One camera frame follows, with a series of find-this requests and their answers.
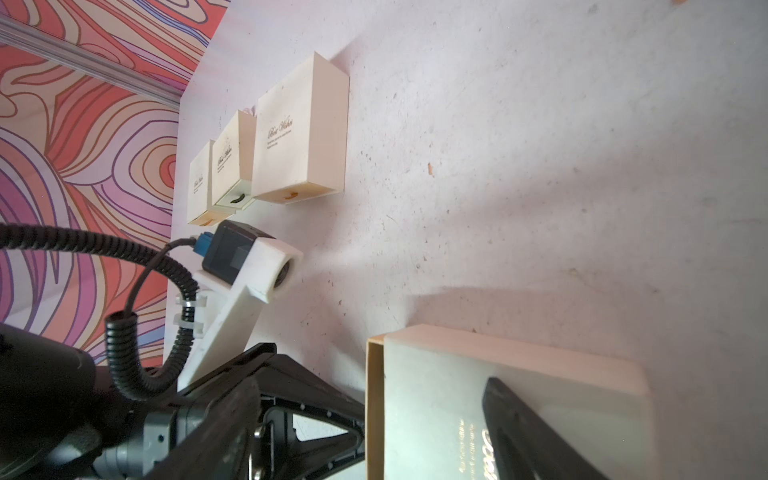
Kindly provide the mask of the small cream jewelry box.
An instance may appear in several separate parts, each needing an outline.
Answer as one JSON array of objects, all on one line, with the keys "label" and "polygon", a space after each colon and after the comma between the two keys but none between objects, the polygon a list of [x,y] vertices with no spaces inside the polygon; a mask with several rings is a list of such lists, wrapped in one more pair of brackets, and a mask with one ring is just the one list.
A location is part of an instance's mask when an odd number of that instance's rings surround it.
[{"label": "small cream jewelry box", "polygon": [[212,147],[212,203],[235,210],[252,201],[256,117],[238,110]]}]

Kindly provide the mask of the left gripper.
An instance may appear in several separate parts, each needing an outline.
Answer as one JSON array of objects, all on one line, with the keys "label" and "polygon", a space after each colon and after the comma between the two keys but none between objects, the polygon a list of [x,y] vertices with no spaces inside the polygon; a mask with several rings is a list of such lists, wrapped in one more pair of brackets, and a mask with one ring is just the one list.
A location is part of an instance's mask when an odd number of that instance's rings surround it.
[{"label": "left gripper", "polygon": [[[259,343],[178,393],[126,413],[131,427],[105,448],[91,479],[140,479],[165,460],[235,386],[277,352]],[[265,479],[326,479],[365,459],[364,405],[287,355],[256,373],[261,413],[254,433]]]}]

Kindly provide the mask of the cream drawer jewelry box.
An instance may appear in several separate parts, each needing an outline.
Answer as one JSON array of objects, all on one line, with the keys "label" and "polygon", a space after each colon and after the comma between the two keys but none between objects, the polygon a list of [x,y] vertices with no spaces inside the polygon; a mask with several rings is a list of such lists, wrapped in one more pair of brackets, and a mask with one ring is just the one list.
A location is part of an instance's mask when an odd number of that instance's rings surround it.
[{"label": "cream drawer jewelry box", "polygon": [[189,225],[213,226],[231,217],[233,208],[212,200],[212,147],[207,141],[189,165],[186,220]]}]

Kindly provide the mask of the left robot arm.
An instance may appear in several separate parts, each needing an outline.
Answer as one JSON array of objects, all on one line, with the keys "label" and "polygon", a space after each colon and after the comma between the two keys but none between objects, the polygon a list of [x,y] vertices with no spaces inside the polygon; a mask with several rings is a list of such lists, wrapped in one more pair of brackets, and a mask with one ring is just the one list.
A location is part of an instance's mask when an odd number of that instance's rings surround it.
[{"label": "left robot arm", "polygon": [[249,225],[186,241],[196,276],[168,249],[63,227],[5,224],[5,250],[109,257],[180,293],[165,363],[139,359],[136,281],[105,319],[105,366],[77,348],[1,328],[5,479],[324,479],[363,461],[364,405],[272,343],[249,346],[262,308],[301,254]]}]

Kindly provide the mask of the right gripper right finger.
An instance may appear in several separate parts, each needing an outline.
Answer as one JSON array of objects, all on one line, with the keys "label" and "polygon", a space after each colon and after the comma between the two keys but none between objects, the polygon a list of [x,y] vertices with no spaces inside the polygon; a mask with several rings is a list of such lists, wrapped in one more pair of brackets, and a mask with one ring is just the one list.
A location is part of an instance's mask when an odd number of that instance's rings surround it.
[{"label": "right gripper right finger", "polygon": [[501,379],[487,380],[482,409],[499,479],[607,479]]}]

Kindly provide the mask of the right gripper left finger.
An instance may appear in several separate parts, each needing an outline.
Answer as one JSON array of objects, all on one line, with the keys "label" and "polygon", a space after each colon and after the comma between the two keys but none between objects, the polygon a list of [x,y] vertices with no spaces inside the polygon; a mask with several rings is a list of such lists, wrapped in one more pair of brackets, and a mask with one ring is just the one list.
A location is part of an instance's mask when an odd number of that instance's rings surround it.
[{"label": "right gripper left finger", "polygon": [[258,382],[248,377],[157,464],[147,479],[242,479],[260,413]]}]

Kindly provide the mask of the cream jewelry box front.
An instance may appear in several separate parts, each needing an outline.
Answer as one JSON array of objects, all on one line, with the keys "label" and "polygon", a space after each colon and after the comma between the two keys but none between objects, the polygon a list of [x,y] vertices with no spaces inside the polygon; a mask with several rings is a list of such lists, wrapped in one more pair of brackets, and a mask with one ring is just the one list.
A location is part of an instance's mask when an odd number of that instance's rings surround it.
[{"label": "cream jewelry box front", "polygon": [[369,340],[371,479],[656,479],[636,364],[432,325]]}]

